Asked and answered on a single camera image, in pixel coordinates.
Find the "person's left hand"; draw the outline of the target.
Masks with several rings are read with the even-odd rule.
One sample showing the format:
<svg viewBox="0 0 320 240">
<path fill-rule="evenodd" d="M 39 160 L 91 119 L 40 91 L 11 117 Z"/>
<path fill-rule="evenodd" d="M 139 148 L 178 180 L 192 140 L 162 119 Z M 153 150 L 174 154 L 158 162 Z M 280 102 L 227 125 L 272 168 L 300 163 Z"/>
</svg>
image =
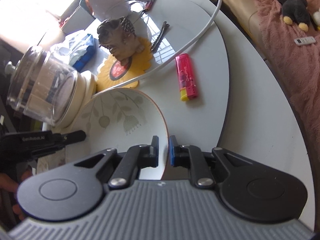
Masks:
<svg viewBox="0 0 320 240">
<path fill-rule="evenodd" d="M 33 175 L 32 169 L 27 169 L 21 176 L 21 180 L 24 181 Z M 19 184 L 12 180 L 7 174 L 1 173 L 1 190 L 7 191 L 9 193 L 16 194 Z M 12 211 L 14 214 L 18 215 L 20 220 L 24 220 L 25 216 L 18 204 L 12 206 Z"/>
</svg>

